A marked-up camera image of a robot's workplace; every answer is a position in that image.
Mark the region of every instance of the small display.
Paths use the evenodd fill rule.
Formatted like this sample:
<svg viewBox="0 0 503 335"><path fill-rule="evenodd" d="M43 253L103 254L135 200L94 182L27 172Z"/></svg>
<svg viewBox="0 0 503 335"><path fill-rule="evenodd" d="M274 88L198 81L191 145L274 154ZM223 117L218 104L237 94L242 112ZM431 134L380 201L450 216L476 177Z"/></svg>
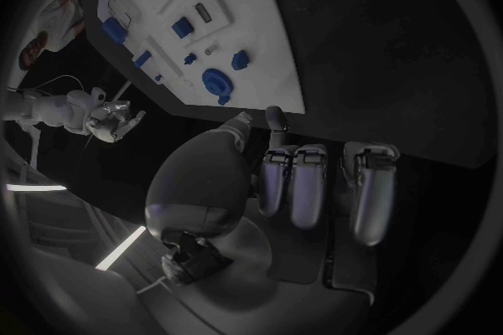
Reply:
<svg viewBox="0 0 503 335"><path fill-rule="evenodd" d="M203 18L203 21L205 21L205 23L208 23L209 21L211 21L211 16L206 11L205 6L203 6L201 3L197 3L195 5L195 10L199 13L201 18Z"/></svg>

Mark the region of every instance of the person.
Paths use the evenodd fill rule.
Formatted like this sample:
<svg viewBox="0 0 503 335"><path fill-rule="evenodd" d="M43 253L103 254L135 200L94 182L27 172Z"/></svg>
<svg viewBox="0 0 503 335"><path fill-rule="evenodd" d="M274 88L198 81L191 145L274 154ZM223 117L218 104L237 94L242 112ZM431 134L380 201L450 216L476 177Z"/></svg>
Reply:
<svg viewBox="0 0 503 335"><path fill-rule="evenodd" d="M19 68L28 70L44 50L59 52L84 30L78 0L54 0L37 17L37 36L19 55Z"/></svg>

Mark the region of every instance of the light strip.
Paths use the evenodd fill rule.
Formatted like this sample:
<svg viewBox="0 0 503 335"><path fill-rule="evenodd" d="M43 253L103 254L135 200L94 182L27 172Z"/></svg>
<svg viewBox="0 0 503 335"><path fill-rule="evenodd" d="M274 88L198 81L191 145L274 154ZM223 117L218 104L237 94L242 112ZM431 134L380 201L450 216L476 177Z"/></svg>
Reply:
<svg viewBox="0 0 503 335"><path fill-rule="evenodd" d="M22 184L8 184L9 191L63 191L66 187L63 186L28 186Z"/></svg>
<svg viewBox="0 0 503 335"><path fill-rule="evenodd" d="M138 229L136 229L135 232L131 234L127 239L125 239L109 256L107 256L107 258L100 262L96 266L96 269L100 271L106 271L108 268L110 268L110 265L112 265L117 260L117 258L119 258L122 253L126 251L127 247L132 245L134 240L140 237L145 229L145 226L140 226Z"/></svg>

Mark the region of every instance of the white shirt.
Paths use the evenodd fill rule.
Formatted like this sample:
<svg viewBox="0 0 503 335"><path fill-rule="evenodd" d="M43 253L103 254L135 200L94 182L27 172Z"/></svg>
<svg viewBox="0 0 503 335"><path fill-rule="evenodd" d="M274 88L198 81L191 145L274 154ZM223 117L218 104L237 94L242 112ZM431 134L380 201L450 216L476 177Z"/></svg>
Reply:
<svg viewBox="0 0 503 335"><path fill-rule="evenodd" d="M48 34L45 49L50 52L62 50L75 38L72 27L80 19L82 10L77 0L69 0L61 6L58 0L54 0L40 13L35 24L37 34L42 31Z"/></svg>

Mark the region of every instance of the robotic arm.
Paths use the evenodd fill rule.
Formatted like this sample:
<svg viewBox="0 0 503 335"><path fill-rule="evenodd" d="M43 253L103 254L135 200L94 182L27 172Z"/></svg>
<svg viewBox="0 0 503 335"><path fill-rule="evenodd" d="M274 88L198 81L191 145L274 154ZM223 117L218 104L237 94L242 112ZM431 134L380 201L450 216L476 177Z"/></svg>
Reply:
<svg viewBox="0 0 503 335"><path fill-rule="evenodd" d="M23 94L8 92L3 119L32 125L43 121L74 134L92 134L104 142L116 142L143 119L145 111L132 118L129 101L105 102L105 95L100 88L93 88L91 94L73 90L55 96L28 90Z"/></svg>

